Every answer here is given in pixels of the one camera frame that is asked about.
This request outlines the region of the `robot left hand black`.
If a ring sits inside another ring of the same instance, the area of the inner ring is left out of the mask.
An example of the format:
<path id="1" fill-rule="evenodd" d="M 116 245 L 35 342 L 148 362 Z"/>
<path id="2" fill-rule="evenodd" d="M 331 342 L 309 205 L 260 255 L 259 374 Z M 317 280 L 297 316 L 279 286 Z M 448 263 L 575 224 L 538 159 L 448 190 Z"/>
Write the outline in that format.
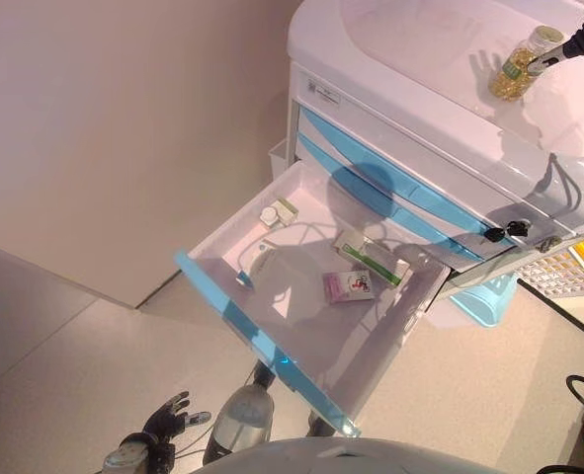
<path id="1" fill-rule="evenodd" d="M 186 429 L 208 423 L 211 412 L 187 412 L 189 396 L 188 391 L 182 391 L 171 397 L 147 419 L 142 431 L 158 442 L 169 442 Z"/>

